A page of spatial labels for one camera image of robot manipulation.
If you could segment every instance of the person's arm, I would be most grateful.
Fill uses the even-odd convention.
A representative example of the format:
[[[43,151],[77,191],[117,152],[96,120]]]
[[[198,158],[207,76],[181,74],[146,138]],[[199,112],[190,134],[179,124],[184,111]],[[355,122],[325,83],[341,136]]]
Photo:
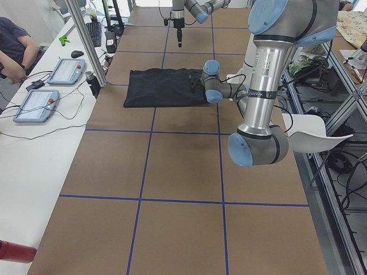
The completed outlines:
[[[9,56],[0,50],[0,63],[4,67],[1,73],[12,79],[13,83],[21,83],[25,78],[25,71]]]
[[[22,65],[29,69],[37,58],[39,51],[38,45],[30,36],[20,36],[18,37],[18,41],[23,44],[25,48]]]

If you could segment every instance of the aluminum profile pole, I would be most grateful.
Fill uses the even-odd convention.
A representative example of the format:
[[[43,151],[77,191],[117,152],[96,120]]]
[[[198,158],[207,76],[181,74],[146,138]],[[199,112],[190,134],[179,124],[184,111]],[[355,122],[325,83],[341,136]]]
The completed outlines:
[[[69,13],[74,20],[75,27],[79,33],[79,37],[81,39],[81,42],[83,43],[84,49],[87,52],[88,58],[94,69],[99,85],[101,87],[105,87],[107,85],[107,79],[99,62],[97,53],[94,49],[91,37],[89,36],[89,33],[87,31],[87,27],[85,26],[80,7],[76,0],[65,0],[65,3],[67,4]]]

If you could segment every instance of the black bottle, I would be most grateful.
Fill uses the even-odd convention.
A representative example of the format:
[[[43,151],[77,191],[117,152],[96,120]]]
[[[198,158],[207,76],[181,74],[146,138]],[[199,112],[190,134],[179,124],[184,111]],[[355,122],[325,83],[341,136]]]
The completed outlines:
[[[97,99],[99,90],[101,89],[97,77],[91,71],[85,72],[85,76],[87,78],[87,83],[89,84],[89,87],[91,87],[92,94]]]

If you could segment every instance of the red object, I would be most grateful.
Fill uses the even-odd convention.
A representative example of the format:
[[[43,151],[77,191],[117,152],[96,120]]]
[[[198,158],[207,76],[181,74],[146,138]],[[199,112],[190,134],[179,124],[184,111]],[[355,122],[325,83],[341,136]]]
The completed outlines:
[[[33,261],[36,252],[33,247],[0,240],[0,260],[28,264]]]

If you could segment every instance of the table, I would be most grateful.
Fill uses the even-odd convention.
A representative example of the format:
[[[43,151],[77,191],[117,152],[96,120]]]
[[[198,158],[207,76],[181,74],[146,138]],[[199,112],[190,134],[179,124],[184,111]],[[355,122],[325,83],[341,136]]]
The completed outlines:
[[[230,160],[233,102],[122,108],[131,69],[215,58],[222,78],[236,72],[248,13],[219,10],[184,28],[178,48],[157,8],[132,11],[29,275],[327,274],[293,153],[269,166]],[[284,127],[280,112],[273,120]]]
[[[72,24],[70,19],[57,37],[66,33]],[[68,38],[71,43],[66,43],[64,47],[56,38],[32,74],[53,70],[59,58],[70,58],[73,50],[85,52],[76,29]],[[101,48],[96,50],[98,56],[103,54]],[[86,70],[93,70],[87,55],[81,58],[86,60]],[[44,74],[27,79],[13,97],[12,102],[21,104],[27,94],[26,87],[42,76]],[[84,80],[85,77],[81,76],[77,84],[72,87],[53,87],[58,89],[60,97],[63,97]],[[54,113],[45,123],[20,125],[14,123],[12,117],[4,118],[15,114],[15,109],[9,109],[0,116],[0,130],[9,135],[32,138],[58,128],[85,125],[96,101],[86,82],[80,86],[79,92],[74,91],[61,99],[57,111],[66,117],[74,116],[83,97],[83,106],[74,119],[68,120],[59,113]],[[39,246],[84,129],[85,126],[70,128],[34,140],[0,135],[1,239],[36,248]],[[26,274],[29,266],[30,264],[0,261],[0,274]]]

